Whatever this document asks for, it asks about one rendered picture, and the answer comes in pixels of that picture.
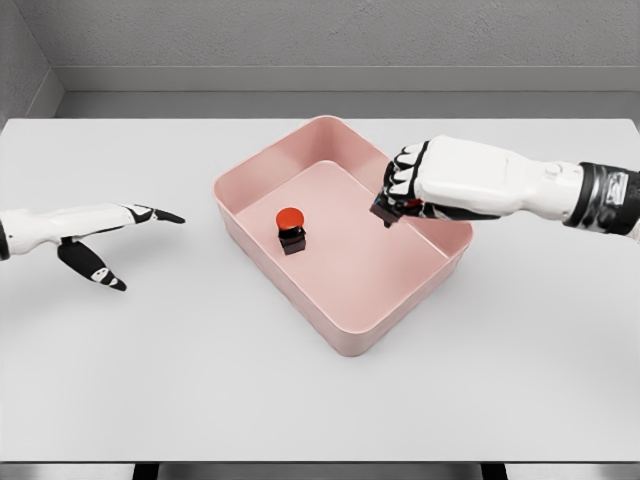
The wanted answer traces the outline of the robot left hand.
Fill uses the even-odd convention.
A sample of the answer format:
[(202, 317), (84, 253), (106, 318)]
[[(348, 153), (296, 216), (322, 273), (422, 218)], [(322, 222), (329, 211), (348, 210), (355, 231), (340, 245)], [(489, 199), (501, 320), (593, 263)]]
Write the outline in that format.
[(47, 214), (45, 218), (47, 231), (58, 244), (58, 258), (65, 265), (87, 280), (122, 292), (127, 290), (127, 285), (82, 239), (148, 221), (185, 223), (184, 218), (161, 209), (115, 203), (63, 209)]

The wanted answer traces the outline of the pink rectangular basket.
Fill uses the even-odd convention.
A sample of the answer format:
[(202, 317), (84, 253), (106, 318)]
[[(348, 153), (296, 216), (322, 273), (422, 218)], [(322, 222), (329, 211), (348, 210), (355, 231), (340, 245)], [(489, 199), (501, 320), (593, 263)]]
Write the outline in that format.
[[(343, 120), (320, 116), (212, 185), (229, 235), (344, 356), (367, 351), (429, 296), (473, 239), (467, 222), (404, 218), (386, 228), (369, 209), (387, 164)], [(276, 226), (286, 207), (305, 218), (306, 248), (291, 255)]]

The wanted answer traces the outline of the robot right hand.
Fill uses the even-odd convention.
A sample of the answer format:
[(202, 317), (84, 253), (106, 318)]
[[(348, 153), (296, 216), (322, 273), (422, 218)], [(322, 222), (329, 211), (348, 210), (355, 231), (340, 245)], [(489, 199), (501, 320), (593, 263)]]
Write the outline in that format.
[(420, 200), (418, 216), (452, 221), (494, 220), (505, 194), (500, 191), (500, 147), (438, 135), (403, 147), (387, 164), (378, 196), (392, 204)]

